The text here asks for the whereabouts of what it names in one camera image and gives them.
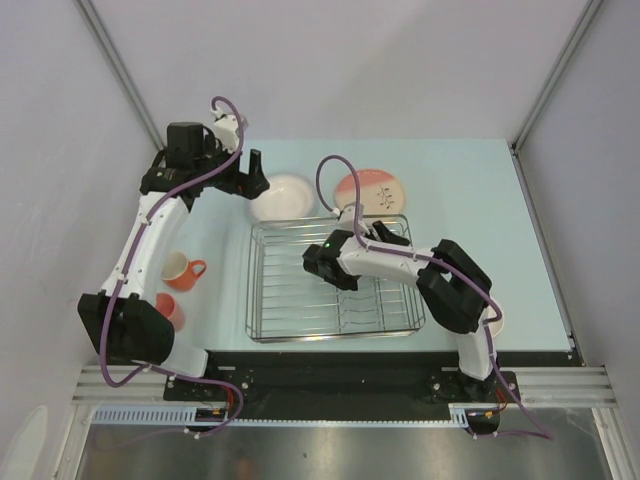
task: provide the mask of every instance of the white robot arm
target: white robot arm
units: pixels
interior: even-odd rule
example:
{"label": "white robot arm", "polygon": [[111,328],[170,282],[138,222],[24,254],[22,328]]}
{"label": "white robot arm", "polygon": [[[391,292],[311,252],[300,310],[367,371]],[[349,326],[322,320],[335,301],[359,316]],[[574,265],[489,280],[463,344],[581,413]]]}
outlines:
{"label": "white robot arm", "polygon": [[[417,288],[434,319],[453,335],[460,371],[471,379],[487,380],[493,370],[483,329],[488,306],[464,282],[455,277],[445,278],[446,272],[419,257],[441,258],[473,278],[487,294],[491,288],[489,278],[455,242],[443,240],[431,251],[414,249],[408,240],[391,233],[382,222],[368,226],[360,219],[357,224],[360,233],[371,246],[365,248],[353,233],[354,216],[353,204],[348,205],[338,219],[340,228],[322,245],[308,248],[303,255],[305,270],[343,290],[357,290],[357,280],[363,275]],[[387,248],[374,249],[375,245]]]}
{"label": "white robot arm", "polygon": [[[96,352],[107,331],[106,351],[112,360],[150,363],[192,377],[204,374],[207,352],[181,342],[171,323],[154,308],[162,264],[204,188],[248,199],[269,188],[259,151],[251,150],[248,173],[240,172],[240,162],[231,160],[234,154],[237,158],[238,122],[244,120],[220,110],[212,113],[213,129],[194,122],[167,127],[167,149],[158,153],[142,178],[136,220],[118,263],[100,292],[84,294],[78,303]],[[209,177],[216,169],[220,173]],[[106,318],[108,329],[103,328]]]}

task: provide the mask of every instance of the gray wall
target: gray wall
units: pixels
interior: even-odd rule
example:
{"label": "gray wall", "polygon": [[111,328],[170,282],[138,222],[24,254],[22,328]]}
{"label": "gray wall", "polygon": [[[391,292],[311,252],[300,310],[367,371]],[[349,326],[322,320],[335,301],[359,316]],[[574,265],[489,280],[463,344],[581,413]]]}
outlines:
{"label": "gray wall", "polygon": [[0,19],[0,462],[46,405],[45,478],[95,359],[76,303],[113,267],[153,151],[73,2],[0,2]]}
{"label": "gray wall", "polygon": [[640,439],[640,2],[605,5],[522,153],[592,365]]}
{"label": "gray wall", "polygon": [[254,140],[512,138],[585,3],[95,0],[159,125],[225,92]]}

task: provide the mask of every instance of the mug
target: mug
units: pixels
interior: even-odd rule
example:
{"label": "mug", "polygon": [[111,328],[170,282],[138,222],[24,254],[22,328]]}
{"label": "mug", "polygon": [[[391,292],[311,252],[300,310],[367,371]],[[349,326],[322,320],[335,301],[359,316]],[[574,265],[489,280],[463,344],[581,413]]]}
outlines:
{"label": "mug", "polygon": [[184,327],[184,312],[173,298],[168,293],[159,293],[156,295],[156,310],[162,314],[167,320],[169,320],[173,329],[176,332],[182,330]]}
{"label": "mug", "polygon": [[[195,268],[202,267],[198,273]],[[169,252],[167,260],[162,267],[160,277],[171,288],[180,292],[187,292],[193,288],[202,274],[207,269],[204,260],[194,260],[190,262],[184,252],[173,250]]]}

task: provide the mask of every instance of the aluminum frame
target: aluminum frame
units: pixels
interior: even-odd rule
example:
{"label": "aluminum frame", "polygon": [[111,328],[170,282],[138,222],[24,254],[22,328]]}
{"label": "aluminum frame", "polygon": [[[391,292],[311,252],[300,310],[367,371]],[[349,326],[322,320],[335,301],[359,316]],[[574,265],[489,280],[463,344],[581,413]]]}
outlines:
{"label": "aluminum frame", "polygon": [[564,77],[571,61],[584,43],[584,40],[604,3],[605,0],[589,0],[580,13],[576,24],[571,30],[567,41],[562,47],[556,62],[551,68],[551,71],[542,86],[542,90],[540,90],[536,100],[533,102],[533,106],[529,110],[529,113],[527,114],[527,117],[514,140],[514,150],[516,152],[520,152],[520,150],[522,150],[531,130],[533,130],[536,123],[538,123],[540,116],[544,112],[545,107],[551,100],[553,93],[556,91],[556,88]]}
{"label": "aluminum frame", "polygon": [[542,223],[540,221],[540,216],[538,215],[538,210],[536,208],[535,202],[533,201],[533,196],[531,195],[531,189],[529,188],[529,183],[525,176],[524,170],[522,168],[522,163],[520,161],[520,156],[514,148],[510,148],[511,151],[511,159],[513,161],[513,167],[516,171],[516,176],[518,177],[518,182],[520,183],[520,189],[522,190],[522,195],[524,196],[524,201],[527,205],[527,210],[529,211],[529,217],[531,218],[531,223],[533,225],[533,231],[538,240],[538,245],[540,246],[540,253],[542,253],[542,260],[544,261],[544,265],[547,269],[547,275],[549,276],[549,281],[551,283],[551,289],[553,290],[553,294],[558,303],[558,310],[560,310],[560,317],[562,318],[562,322],[564,323],[565,331],[567,332],[567,336],[569,337],[569,344],[576,348],[580,357],[586,362],[587,358],[585,358],[585,352],[580,349],[579,335],[576,335],[575,329],[573,327],[573,323],[571,322],[571,317],[569,315],[569,310],[567,308],[567,303],[564,298],[564,294],[562,293],[562,287],[560,286],[560,281],[558,280],[558,273],[555,267],[555,263],[551,256],[551,252],[549,249],[549,244],[547,242],[546,235],[544,233],[544,229],[542,227]]}
{"label": "aluminum frame", "polygon": [[[110,367],[117,376],[131,372],[132,366]],[[604,367],[567,368],[513,368],[518,377],[523,403],[531,408],[591,408],[600,433],[600,440],[614,479],[638,478],[638,465],[629,449],[625,425]],[[72,400],[70,428],[61,450],[53,477],[57,480],[75,478],[80,465],[91,419],[98,407],[148,406],[150,412],[175,410],[176,406],[202,406],[198,402],[167,402],[162,399],[165,377],[153,372],[142,372],[127,385],[114,389],[107,386],[98,366],[83,368]],[[223,402],[213,406],[223,407]],[[452,405],[452,412],[461,405]],[[264,426],[298,426],[296,422],[258,422]],[[322,422],[304,422],[304,426],[323,426]],[[341,426],[358,426],[354,422]],[[394,423],[369,424],[368,426],[401,426]],[[414,428],[434,425],[413,425]]]}

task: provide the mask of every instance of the dish rack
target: dish rack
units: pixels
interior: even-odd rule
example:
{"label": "dish rack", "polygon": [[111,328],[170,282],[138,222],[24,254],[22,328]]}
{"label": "dish rack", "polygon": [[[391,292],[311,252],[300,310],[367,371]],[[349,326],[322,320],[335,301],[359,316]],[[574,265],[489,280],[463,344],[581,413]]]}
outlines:
{"label": "dish rack", "polygon": [[[402,215],[376,215],[411,240]],[[361,277],[342,291],[302,268],[302,254],[337,228],[334,218],[260,222],[251,230],[246,331],[256,342],[410,335],[426,321],[416,289]]]}

